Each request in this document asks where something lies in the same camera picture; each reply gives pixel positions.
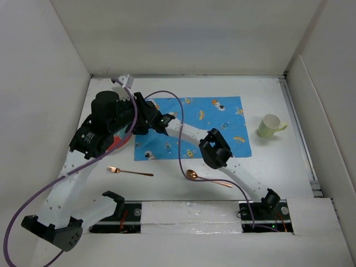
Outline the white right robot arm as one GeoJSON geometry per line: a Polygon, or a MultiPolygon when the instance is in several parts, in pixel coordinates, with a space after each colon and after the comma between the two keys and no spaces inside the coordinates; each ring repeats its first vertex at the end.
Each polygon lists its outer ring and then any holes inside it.
{"type": "Polygon", "coordinates": [[[186,112],[183,104],[181,119],[169,113],[162,114],[153,102],[136,92],[137,121],[132,133],[136,136],[147,136],[150,131],[177,138],[177,151],[181,150],[181,142],[186,141],[199,148],[206,166],[218,170],[232,179],[231,183],[240,189],[244,196],[257,204],[257,212],[263,219],[270,219],[277,213],[280,196],[272,189],[258,181],[238,162],[231,162],[233,152],[221,132],[212,128],[203,130],[186,123],[186,112]]]}

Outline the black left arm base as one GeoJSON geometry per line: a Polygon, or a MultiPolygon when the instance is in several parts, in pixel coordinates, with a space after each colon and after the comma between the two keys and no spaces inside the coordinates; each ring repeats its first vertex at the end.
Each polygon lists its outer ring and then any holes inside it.
{"type": "Polygon", "coordinates": [[[118,214],[106,217],[89,228],[93,234],[139,234],[142,202],[125,202],[118,214]]]}

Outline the pale green mug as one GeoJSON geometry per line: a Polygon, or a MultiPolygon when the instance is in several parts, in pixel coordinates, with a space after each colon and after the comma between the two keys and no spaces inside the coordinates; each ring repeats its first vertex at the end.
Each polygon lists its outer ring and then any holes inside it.
{"type": "Polygon", "coordinates": [[[260,137],[270,138],[276,132],[285,130],[286,128],[287,124],[282,123],[277,115],[267,114],[262,118],[261,123],[257,129],[257,133],[260,137]]]}

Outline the copper fork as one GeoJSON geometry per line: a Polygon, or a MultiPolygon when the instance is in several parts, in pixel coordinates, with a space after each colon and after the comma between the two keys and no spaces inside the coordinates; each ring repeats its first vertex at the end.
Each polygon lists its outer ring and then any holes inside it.
{"type": "Polygon", "coordinates": [[[151,173],[121,170],[121,169],[119,169],[117,167],[112,167],[112,166],[106,167],[106,170],[109,171],[109,172],[115,173],[115,174],[127,173],[127,174],[135,174],[135,175],[142,175],[142,176],[148,176],[148,177],[153,177],[154,176],[154,174],[151,174],[151,173]]]}

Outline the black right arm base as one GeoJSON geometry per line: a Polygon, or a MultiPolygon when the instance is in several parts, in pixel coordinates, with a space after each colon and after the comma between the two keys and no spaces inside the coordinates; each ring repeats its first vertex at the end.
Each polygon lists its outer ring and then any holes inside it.
{"type": "Polygon", "coordinates": [[[253,213],[246,201],[240,201],[236,213],[236,217],[241,220],[243,233],[293,233],[286,200],[280,201],[272,213],[263,210],[259,203],[250,202],[250,206],[253,213]]]}

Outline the red and teal plate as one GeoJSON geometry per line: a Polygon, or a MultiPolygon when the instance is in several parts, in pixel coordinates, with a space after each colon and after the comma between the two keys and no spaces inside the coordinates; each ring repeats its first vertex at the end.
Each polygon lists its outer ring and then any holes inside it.
{"type": "Polygon", "coordinates": [[[130,140],[132,137],[132,134],[129,136],[127,135],[128,130],[130,129],[129,126],[126,126],[125,128],[119,130],[113,135],[113,144],[106,150],[108,151],[115,151],[123,148],[130,140]]]}

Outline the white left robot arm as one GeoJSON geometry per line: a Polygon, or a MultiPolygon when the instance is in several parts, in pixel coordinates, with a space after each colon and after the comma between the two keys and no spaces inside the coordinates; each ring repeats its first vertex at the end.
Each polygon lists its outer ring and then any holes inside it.
{"type": "Polygon", "coordinates": [[[81,190],[98,162],[108,155],[114,134],[137,121],[133,97],[125,101],[114,91],[103,91],[91,103],[91,113],[70,142],[66,161],[58,180],[51,185],[39,212],[25,216],[21,225],[62,251],[73,249],[82,234],[100,220],[119,220],[124,199],[106,191],[89,206],[75,210],[81,190]]]}

